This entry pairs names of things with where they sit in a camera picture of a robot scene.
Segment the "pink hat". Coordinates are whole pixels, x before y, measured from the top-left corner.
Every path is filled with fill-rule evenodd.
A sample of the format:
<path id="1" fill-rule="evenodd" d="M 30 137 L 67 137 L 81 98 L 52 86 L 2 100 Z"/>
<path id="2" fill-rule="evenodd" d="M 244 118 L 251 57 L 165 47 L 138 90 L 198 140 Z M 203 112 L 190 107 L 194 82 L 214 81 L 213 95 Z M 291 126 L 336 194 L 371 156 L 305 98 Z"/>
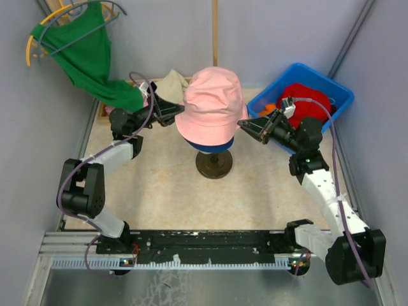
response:
<path id="1" fill-rule="evenodd" d="M 184 111 L 175 117 L 175 125 L 184 139 L 197 145 L 228 143 L 238 129 L 238 121 L 249 118 L 237 75 L 216 66 L 193 75 L 182 105 Z"/>

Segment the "blue hat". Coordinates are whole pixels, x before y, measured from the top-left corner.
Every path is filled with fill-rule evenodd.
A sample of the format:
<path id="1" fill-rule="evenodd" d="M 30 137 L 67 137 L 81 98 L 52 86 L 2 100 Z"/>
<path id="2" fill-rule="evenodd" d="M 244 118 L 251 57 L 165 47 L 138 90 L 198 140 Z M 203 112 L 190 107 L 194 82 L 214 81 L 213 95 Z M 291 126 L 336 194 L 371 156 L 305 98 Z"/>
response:
<path id="1" fill-rule="evenodd" d="M 228 150 L 234 142 L 234 138 L 232 138 L 231 140 L 229 140 L 228 142 L 221 144 L 221 145 L 200 145 L 197 143 L 193 143 L 190 142 L 189 140 L 185 139 L 185 141 L 192 146 L 193 148 L 195 148 L 196 150 L 206 153 L 206 154 L 211 154 L 211 153 L 220 153 L 223 152 L 225 150 Z"/>

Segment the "cream mannequin head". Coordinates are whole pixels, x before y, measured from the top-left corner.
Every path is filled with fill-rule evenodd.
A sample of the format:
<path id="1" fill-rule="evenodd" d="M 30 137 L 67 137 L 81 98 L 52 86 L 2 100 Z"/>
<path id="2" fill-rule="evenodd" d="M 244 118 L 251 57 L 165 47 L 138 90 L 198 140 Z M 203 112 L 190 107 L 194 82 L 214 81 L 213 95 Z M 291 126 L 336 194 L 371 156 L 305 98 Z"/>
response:
<path id="1" fill-rule="evenodd" d="M 231 171 L 233 156 L 229 149 L 211 154 L 198 151 L 195 163 L 198 172 L 206 179 L 221 179 Z"/>

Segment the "blue plastic bin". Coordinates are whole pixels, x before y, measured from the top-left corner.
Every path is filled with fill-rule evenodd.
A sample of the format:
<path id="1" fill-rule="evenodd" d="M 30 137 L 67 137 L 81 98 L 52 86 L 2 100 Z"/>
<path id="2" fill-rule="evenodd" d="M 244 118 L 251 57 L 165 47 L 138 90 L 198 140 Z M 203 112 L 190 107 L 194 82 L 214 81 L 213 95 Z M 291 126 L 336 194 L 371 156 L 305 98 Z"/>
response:
<path id="1" fill-rule="evenodd" d="M 292 84 L 302 84 L 327 96 L 336 108 L 336 112 L 331 115 L 333 121 L 354 100 L 354 94 L 348 88 L 304 64 L 295 63 L 290 65 L 255 98 L 249 101 L 247 104 L 249 116 L 252 119 L 258 118 L 259 112 L 265 109 L 266 104 L 280 102 L 280 96 L 283 94 L 284 89 Z M 273 132 L 278 132 L 278 139 L 270 138 L 270 140 L 278 143 L 290 154 L 293 154 L 292 149 L 295 147 L 294 144 L 290 144 L 290 141 L 293 140 L 295 129 L 289 127 L 286 122 L 281 122 L 275 126 Z"/>

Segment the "wooden clothes rack with tray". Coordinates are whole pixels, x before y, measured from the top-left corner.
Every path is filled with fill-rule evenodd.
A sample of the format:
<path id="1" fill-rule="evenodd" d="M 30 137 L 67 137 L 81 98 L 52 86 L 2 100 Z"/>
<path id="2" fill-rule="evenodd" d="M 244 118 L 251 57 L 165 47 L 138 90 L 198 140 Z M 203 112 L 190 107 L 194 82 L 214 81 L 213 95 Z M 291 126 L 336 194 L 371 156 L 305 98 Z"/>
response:
<path id="1" fill-rule="evenodd" d="M 45 0 L 44 3 L 48 7 L 48 9 L 51 11 L 50 15 L 48 16 L 49 18 L 56 18 L 58 13 L 62 14 L 62 17 L 64 15 L 78 15 L 80 12 L 75 12 L 75 6 L 78 6 L 79 4 L 84 4 L 87 1 L 79 1 L 79 2 L 74 2 L 74 1 L 69 1 L 69 4 L 64 4 L 64 1 L 54 1 L 54 0 Z M 219 42 L 219 31 L 218 31 L 218 0 L 212 0 L 211 4 L 211 9 L 212 9 L 212 64 L 214 66 L 218 65 L 218 42 Z M 97 121 L 102 122 L 103 124 L 106 124 L 108 122 L 108 113 L 105 110 L 105 104 L 102 102 L 99 103 L 98 106 L 98 114 L 97 114 Z"/>

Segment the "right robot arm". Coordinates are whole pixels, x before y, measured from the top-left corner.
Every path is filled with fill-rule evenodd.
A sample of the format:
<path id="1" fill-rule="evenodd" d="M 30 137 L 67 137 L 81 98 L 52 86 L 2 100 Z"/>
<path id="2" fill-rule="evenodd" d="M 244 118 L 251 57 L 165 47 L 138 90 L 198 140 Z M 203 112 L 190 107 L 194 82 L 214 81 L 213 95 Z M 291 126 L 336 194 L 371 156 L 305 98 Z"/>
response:
<path id="1" fill-rule="evenodd" d="M 319 149 L 323 139 L 322 123 L 304 118 L 297 128 L 289 124 L 280 110 L 264 117 L 238 121 L 240 128 L 262 144 L 275 140 L 292 151 L 289 172 L 309 192 L 327 222 L 325 233 L 310 221 L 289 224 L 284 237 L 292 252 L 306 248 L 325 263 L 330 279 L 337 285 L 365 282 L 383 274 L 386 237 L 371 229 L 340 193 L 339 180 Z"/>

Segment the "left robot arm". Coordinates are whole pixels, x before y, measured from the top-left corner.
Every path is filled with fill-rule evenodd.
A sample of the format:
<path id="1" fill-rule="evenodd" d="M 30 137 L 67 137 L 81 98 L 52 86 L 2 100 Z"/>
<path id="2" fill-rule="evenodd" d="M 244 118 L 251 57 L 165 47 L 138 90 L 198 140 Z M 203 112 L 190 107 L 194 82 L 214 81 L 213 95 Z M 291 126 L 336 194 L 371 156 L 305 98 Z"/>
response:
<path id="1" fill-rule="evenodd" d="M 175 122 L 184 106 L 149 95 L 149 106 L 134 113 L 114 108 L 109 114 L 113 141 L 93 156 L 68 159 L 64 162 L 57 206 L 66 215 L 85 221 L 104 237 L 117 252 L 130 250 L 133 241 L 126 223 L 105 205 L 105 176 L 112 170 L 134 159 L 142 149 L 143 137 L 138 133 L 151 128 L 153 123 L 162 127 Z"/>

